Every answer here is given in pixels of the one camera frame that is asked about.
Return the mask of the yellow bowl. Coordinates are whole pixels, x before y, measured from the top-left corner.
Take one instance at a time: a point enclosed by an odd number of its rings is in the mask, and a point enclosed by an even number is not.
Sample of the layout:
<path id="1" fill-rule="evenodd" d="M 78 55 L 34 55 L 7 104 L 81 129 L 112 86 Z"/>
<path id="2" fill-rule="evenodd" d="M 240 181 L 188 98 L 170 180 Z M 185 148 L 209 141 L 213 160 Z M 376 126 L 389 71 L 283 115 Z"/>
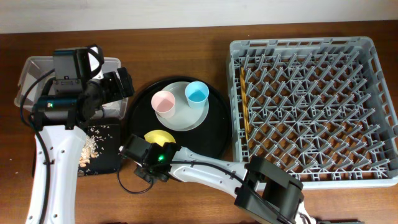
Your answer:
<path id="1" fill-rule="evenodd" d="M 149 143 L 156 143 L 160 146 L 163 146 L 167 142 L 176 143 L 174 137 L 170 133 L 159 129 L 149 131 L 144 135 L 144 139 Z"/>

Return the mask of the food scraps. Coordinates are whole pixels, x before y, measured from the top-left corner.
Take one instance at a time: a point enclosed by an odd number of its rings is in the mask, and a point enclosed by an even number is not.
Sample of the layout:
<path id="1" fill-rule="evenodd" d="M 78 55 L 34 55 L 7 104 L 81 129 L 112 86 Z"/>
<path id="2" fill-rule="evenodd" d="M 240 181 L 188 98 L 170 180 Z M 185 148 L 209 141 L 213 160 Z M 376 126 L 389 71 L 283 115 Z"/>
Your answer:
<path id="1" fill-rule="evenodd" d="M 91 126 L 88 128 L 85 145 L 83 146 L 80 159 L 79 168 L 87 168 L 94 164 L 94 160 L 100 156 L 104 156 L 109 149 L 109 141 L 113 140 L 110 125 Z"/>

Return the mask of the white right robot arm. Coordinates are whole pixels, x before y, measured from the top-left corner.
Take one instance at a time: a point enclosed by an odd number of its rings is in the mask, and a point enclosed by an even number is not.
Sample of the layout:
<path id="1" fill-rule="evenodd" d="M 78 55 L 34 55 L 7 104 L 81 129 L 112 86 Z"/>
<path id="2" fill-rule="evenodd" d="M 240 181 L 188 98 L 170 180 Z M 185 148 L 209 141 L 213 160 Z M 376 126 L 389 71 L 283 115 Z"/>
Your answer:
<path id="1" fill-rule="evenodd" d="M 261 157 L 228 162 L 197 154 L 173 142 L 163 146 L 131 135 L 120 153 L 144 176 L 194 182 L 234 197 L 234 204 L 260 223 L 316 223 L 304 207 L 303 183 Z"/>

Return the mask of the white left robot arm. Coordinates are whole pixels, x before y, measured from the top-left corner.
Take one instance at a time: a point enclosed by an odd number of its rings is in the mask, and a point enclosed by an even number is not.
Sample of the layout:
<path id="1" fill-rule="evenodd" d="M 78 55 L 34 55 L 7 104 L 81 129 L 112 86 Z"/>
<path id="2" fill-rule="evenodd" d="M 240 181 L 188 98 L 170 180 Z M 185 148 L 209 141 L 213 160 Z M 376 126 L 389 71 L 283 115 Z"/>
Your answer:
<path id="1" fill-rule="evenodd" d="M 39 97 L 28 117 L 36 153 L 27 223 L 74 223 L 78 161 L 90 119 L 103 104 L 133 94 L 131 76 L 121 67 L 76 93 Z"/>

